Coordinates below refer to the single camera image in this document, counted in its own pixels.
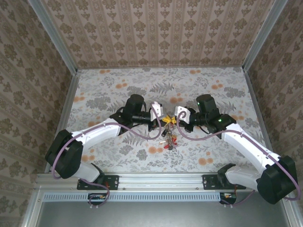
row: patterned wallpaper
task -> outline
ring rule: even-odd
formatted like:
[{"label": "patterned wallpaper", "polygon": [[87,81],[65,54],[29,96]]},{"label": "patterned wallpaper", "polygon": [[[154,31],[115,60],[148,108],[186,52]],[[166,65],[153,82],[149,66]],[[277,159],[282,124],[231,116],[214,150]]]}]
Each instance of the patterned wallpaper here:
[{"label": "patterned wallpaper", "polygon": [[242,65],[274,0],[42,0],[79,68]]},{"label": "patterned wallpaper", "polygon": [[[83,70],[67,129],[78,131],[104,121],[131,94],[142,95],[148,107],[153,101],[161,103],[172,116],[177,105],[197,111],[196,97],[203,93],[211,94],[221,113],[230,114],[264,143],[241,67]],[[150,137],[158,134],[148,132],[146,125],[134,130]],[[93,162],[105,172],[216,172],[230,162],[252,168],[240,152],[217,137],[190,141],[176,128],[173,133],[178,143],[173,150],[164,149],[161,136],[144,140],[126,132],[83,151],[82,161]],[[189,136],[200,138],[205,133],[195,127]]]},{"label": "patterned wallpaper", "polygon": [[303,1],[288,1],[249,75],[273,149],[296,161],[302,188]]},{"label": "patterned wallpaper", "polygon": [[0,1],[0,226],[18,226],[71,75],[26,0]]}]

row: metal corner post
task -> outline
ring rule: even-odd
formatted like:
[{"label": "metal corner post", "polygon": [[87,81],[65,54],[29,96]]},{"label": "metal corner post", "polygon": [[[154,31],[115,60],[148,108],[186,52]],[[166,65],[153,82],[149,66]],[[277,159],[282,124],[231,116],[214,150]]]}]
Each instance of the metal corner post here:
[{"label": "metal corner post", "polygon": [[255,111],[256,111],[256,115],[257,115],[257,118],[258,118],[258,121],[259,121],[259,124],[260,124],[260,128],[261,128],[261,132],[262,132],[263,137],[264,137],[263,139],[264,139],[265,145],[269,150],[273,150],[273,148],[271,146],[271,143],[270,143],[270,140],[269,140],[269,136],[268,136],[265,124],[264,124],[264,121],[263,121],[263,117],[262,117],[262,114],[261,114],[261,111],[260,111],[260,108],[259,108],[259,105],[258,105],[258,102],[257,102],[257,98],[256,98],[256,95],[255,95],[255,92],[254,92],[254,89],[252,87],[250,77],[249,77],[247,71],[244,71],[244,77],[246,79],[246,83],[247,83],[248,89],[250,91],[251,100],[252,100],[252,103],[253,103]]},{"label": "metal corner post", "polygon": [[259,53],[262,45],[266,41],[271,29],[276,23],[276,20],[279,18],[284,6],[286,5],[287,0],[276,0],[270,9],[254,43],[252,44],[244,62],[243,69],[244,71],[248,71],[254,62],[257,54]]},{"label": "metal corner post", "polygon": [[[71,78],[71,84],[70,87],[68,89],[67,92],[67,96],[65,99],[65,103],[62,109],[62,113],[61,113],[61,117],[58,123],[58,127],[57,127],[57,131],[55,136],[58,134],[58,132],[60,132],[61,130],[65,129],[67,126],[67,122],[71,113],[71,107],[72,107],[72,103],[77,91],[77,87],[79,84],[79,79],[80,79],[80,72],[77,72],[75,76],[73,76]],[[51,166],[49,163],[46,164],[46,168],[45,168],[45,173],[49,173],[51,169]]]},{"label": "metal corner post", "polygon": [[45,10],[41,0],[28,0],[29,4],[32,6],[33,10],[37,14],[39,20],[41,21],[44,29],[47,31],[49,37],[51,38],[53,44],[61,55],[63,61],[65,62],[67,68],[71,72],[72,76],[77,73],[77,64],[70,55],[67,47],[65,46],[62,38],[60,37],[58,31],[56,30],[52,20],[49,18],[47,11]]}]

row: floral tablecloth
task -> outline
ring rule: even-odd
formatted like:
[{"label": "floral tablecloth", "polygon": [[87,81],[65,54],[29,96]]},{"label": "floral tablecloth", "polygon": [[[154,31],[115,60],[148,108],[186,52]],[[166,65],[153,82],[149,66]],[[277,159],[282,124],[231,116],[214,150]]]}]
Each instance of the floral tablecloth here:
[{"label": "floral tablecloth", "polygon": [[[78,131],[104,121],[131,94],[142,95],[149,108],[157,101],[172,115],[177,105],[197,110],[196,97],[211,94],[221,113],[227,113],[253,138],[263,136],[242,69],[239,68],[144,68],[82,70],[67,129]],[[147,126],[135,131],[153,137]],[[83,151],[82,162],[93,162],[105,172],[214,172],[227,163],[252,168],[250,162],[226,142],[212,137],[189,141],[177,129],[178,147],[164,149],[156,140],[144,140],[127,132]],[[195,127],[193,138],[205,136]]]}]

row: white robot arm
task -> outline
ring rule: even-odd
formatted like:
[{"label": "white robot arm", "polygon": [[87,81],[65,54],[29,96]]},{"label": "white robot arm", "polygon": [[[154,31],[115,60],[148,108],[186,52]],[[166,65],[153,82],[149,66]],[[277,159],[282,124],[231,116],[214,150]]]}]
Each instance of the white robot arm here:
[{"label": "white robot arm", "polygon": [[94,164],[81,162],[83,150],[87,150],[103,140],[123,134],[127,131],[123,126],[131,129],[135,126],[134,123],[137,125],[147,124],[149,131],[155,129],[158,126],[156,115],[158,118],[164,116],[163,107],[161,104],[153,102],[154,113],[152,109],[148,112],[141,111],[143,105],[145,106],[145,102],[142,96],[131,95],[122,108],[123,112],[117,111],[98,125],[72,133],[67,130],[60,131],[48,150],[45,159],[49,164],[53,165],[62,147],[74,138],[72,143],[60,155],[54,168],[63,179],[75,176],[88,182],[94,182],[102,171]]},{"label": "white robot arm", "polygon": [[177,106],[175,109],[176,116],[179,116],[182,112],[186,113],[180,115],[179,118],[183,121],[185,130],[192,132],[194,126],[205,126],[209,133],[215,133],[220,139],[231,144],[256,168],[256,170],[250,170],[240,168],[235,164],[226,165],[222,168],[224,169],[225,179],[220,179],[221,183],[239,184],[254,189],[272,204],[275,204],[296,188],[290,177],[273,161],[275,160],[281,165],[297,182],[295,164],[289,156],[280,157],[266,149],[248,135],[232,117],[228,114],[220,114],[214,98],[210,95],[201,95],[196,101],[199,108],[198,113],[187,107]]}]

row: purple cable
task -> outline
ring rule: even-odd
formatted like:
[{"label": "purple cable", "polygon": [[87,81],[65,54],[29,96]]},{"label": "purple cable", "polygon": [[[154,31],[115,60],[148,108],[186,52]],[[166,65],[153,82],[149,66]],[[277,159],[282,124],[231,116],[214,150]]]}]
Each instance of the purple cable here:
[{"label": "purple cable", "polygon": [[270,160],[272,160],[287,176],[288,178],[292,181],[292,183],[295,185],[295,188],[296,190],[298,191],[298,195],[295,197],[295,198],[288,198],[288,197],[284,197],[284,199],[286,200],[291,200],[291,201],[294,201],[294,200],[300,200],[301,198],[301,189],[298,185],[298,183],[295,181],[295,179],[289,174],[289,172],[287,172],[287,170],[281,166],[280,163],[278,163],[273,157],[271,157],[265,150],[262,149],[262,147],[260,147],[255,141],[253,141],[251,138],[249,138],[248,136],[246,136],[245,134],[242,134],[241,132],[238,132],[238,131],[235,131],[235,130],[224,130],[224,131],[219,131],[219,132],[216,132],[212,135],[209,135],[209,136],[206,136],[206,137],[203,137],[203,138],[191,138],[191,137],[188,137],[187,135],[185,135],[181,129],[180,129],[180,126],[179,126],[179,120],[180,120],[180,117],[181,115],[183,114],[183,117],[186,116],[186,112],[185,111],[182,111],[181,113],[179,113],[178,117],[177,117],[177,128],[178,128],[178,131],[180,132],[180,134],[188,139],[188,140],[194,140],[194,141],[199,141],[199,140],[206,140],[206,139],[209,139],[213,136],[216,136],[216,135],[219,135],[219,134],[222,134],[222,133],[225,133],[225,132],[232,132],[232,133],[235,133],[235,134],[238,134],[238,135],[241,135],[242,137],[244,137],[245,139],[247,139],[249,142],[251,142],[256,148],[258,148],[264,155],[266,155]]},{"label": "purple cable", "polygon": [[[87,180],[85,180],[85,179],[82,179],[82,178],[80,178],[80,180],[82,180],[83,182],[88,183],[88,184],[90,184],[90,185],[98,186],[98,187],[104,188],[104,189],[107,191],[107,196],[106,196],[106,198],[104,199],[104,201],[103,201],[100,205],[98,205],[98,206],[100,206],[100,207],[103,206],[103,205],[106,203],[106,201],[108,200],[108,198],[109,198],[109,195],[110,195],[109,189],[108,189],[107,187],[105,187],[104,185],[101,185],[101,184],[99,184],[99,183],[92,183],[92,182],[89,182],[89,181],[87,181]],[[91,199],[94,198],[94,197],[97,197],[97,196],[98,196],[97,194],[91,195],[91,196],[90,196],[90,198],[89,198],[89,204],[90,204],[91,206],[93,206],[93,204],[91,204]]]},{"label": "purple cable", "polygon": [[58,153],[58,155],[57,155],[55,161],[53,162],[53,167],[52,167],[52,175],[53,175],[53,178],[54,178],[54,179],[60,179],[60,178],[61,178],[60,176],[56,176],[56,175],[55,175],[55,168],[56,168],[57,162],[58,162],[58,160],[59,160],[61,154],[64,152],[64,150],[67,148],[67,146],[68,146],[71,142],[73,142],[75,139],[77,139],[77,138],[79,138],[80,136],[85,135],[85,134],[87,134],[87,133],[89,133],[89,132],[91,132],[91,131],[93,131],[93,130],[95,130],[95,129],[99,129],[99,128],[102,128],[102,127],[105,127],[105,126],[109,126],[109,125],[117,125],[117,126],[120,126],[121,128],[124,128],[124,129],[126,129],[126,130],[132,132],[133,134],[135,134],[135,135],[137,135],[137,136],[139,136],[139,137],[141,137],[141,138],[143,138],[143,139],[145,139],[145,140],[155,140],[156,138],[158,138],[158,137],[161,135],[161,130],[162,130],[161,122],[160,122],[160,119],[159,119],[159,117],[158,117],[158,115],[157,115],[157,112],[155,111],[155,109],[153,108],[153,106],[151,106],[151,109],[152,109],[152,111],[155,113],[156,118],[157,118],[157,121],[158,121],[158,124],[159,124],[159,133],[158,133],[158,135],[156,135],[155,137],[152,137],[152,138],[150,138],[150,137],[145,137],[145,136],[142,136],[142,135],[136,133],[135,131],[131,130],[130,128],[128,128],[128,127],[126,127],[126,126],[124,126],[124,125],[121,125],[121,124],[119,124],[119,123],[114,123],[114,122],[105,123],[105,124],[101,124],[101,125],[95,126],[95,127],[91,128],[91,129],[89,129],[89,130],[86,130],[86,131],[84,131],[84,132],[82,132],[82,133],[76,135],[75,137],[73,137],[73,138],[71,138],[69,141],[67,141],[66,144],[64,144],[64,146],[63,146],[63,147],[61,148],[61,150],[59,151],[59,153]]},{"label": "purple cable", "polygon": [[234,204],[230,204],[228,201],[225,201],[223,199],[221,199],[221,201],[225,202],[227,205],[230,205],[231,207],[234,207],[234,206],[238,206],[238,205],[241,205],[242,203],[244,203],[246,200],[249,199],[250,196],[253,195],[253,193],[255,193],[256,190],[252,190],[251,193],[245,198],[243,199],[242,201],[240,202],[237,202],[237,203],[234,203]]}]

